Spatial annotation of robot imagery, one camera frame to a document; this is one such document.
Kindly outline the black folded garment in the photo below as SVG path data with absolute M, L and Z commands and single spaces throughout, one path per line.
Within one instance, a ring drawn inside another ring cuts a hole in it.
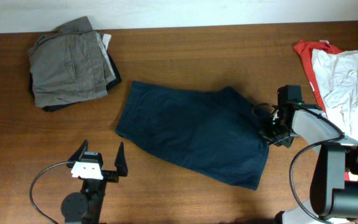
M 90 99 L 87 99 L 87 101 L 96 100 L 96 99 L 99 99 L 99 98 L 107 96 L 110 90 L 112 90 L 115 86 L 117 86 L 118 84 L 120 84 L 122 82 L 122 78 L 121 78 L 121 75 L 119 73 L 119 70 L 117 69 L 116 64 L 114 63 L 114 60 L 113 60 L 113 58 L 111 57 L 110 54 L 108 54 L 108 60 L 109 60 L 110 66 L 112 66 L 113 74 L 115 74 L 115 76 L 116 76 L 115 79 L 113 81 L 108 82 L 105 85 L 105 90 L 106 90 L 105 95 L 98 96 L 96 98 L 90 98 Z M 75 101 L 75 102 L 72 102 L 72 103 L 59 103 L 57 105 L 47 105 L 47 106 L 42 106 L 41 109 L 43 111 L 45 111 L 45 112 L 53 113 L 55 111 L 67 108 L 69 106 L 72 106 L 72 105 L 75 105 L 75 104 L 78 104 L 78 103 L 82 103 L 84 101 L 86 101 L 86 100 Z

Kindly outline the navy blue shorts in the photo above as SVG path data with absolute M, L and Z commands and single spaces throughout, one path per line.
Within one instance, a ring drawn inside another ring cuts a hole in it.
M 269 145 L 253 107 L 229 86 L 192 91 L 133 82 L 116 133 L 159 159 L 256 190 Z

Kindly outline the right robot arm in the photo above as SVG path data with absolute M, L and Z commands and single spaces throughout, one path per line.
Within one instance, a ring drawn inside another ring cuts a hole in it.
M 277 105 L 263 118 L 260 134 L 269 144 L 290 147 L 295 138 L 308 146 L 292 159 L 289 168 L 291 192 L 298 206 L 281 211 L 275 223 L 348 223 L 358 222 L 358 141 L 327 119 L 324 111 L 306 104 L 298 85 L 277 90 Z M 301 202 L 293 178 L 299 157 L 309 150 L 318 154 L 310 197 Z

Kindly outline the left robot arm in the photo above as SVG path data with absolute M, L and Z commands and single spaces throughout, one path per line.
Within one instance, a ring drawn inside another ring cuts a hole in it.
M 115 170 L 104 170 L 103 164 L 102 154 L 89 151 L 87 140 L 69 158 L 67 167 L 71 169 L 72 177 L 83 183 L 79 192 L 67 195 L 62 201 L 61 213 L 65 223 L 99 222 L 107 184 L 118 183 L 120 177 L 128 175 L 124 144 L 120 143 L 114 161 Z

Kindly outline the grey folded trousers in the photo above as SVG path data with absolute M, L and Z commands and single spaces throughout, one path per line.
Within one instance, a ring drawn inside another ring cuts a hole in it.
M 110 40 L 111 35 L 94 30 L 86 16 L 40 36 L 28 51 L 36 107 L 105 95 L 105 85 L 116 77 L 108 60 Z

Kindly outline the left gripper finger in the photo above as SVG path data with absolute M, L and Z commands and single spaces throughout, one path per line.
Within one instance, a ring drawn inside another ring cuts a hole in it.
M 85 139 L 81 146 L 69 157 L 68 162 L 78 162 L 88 150 L 88 140 Z
M 114 161 L 114 166 L 116 167 L 117 175 L 120 177 L 127 177 L 128 176 L 128 167 L 126 162 L 126 157 L 124 153 L 124 143 L 121 142 L 116 159 Z

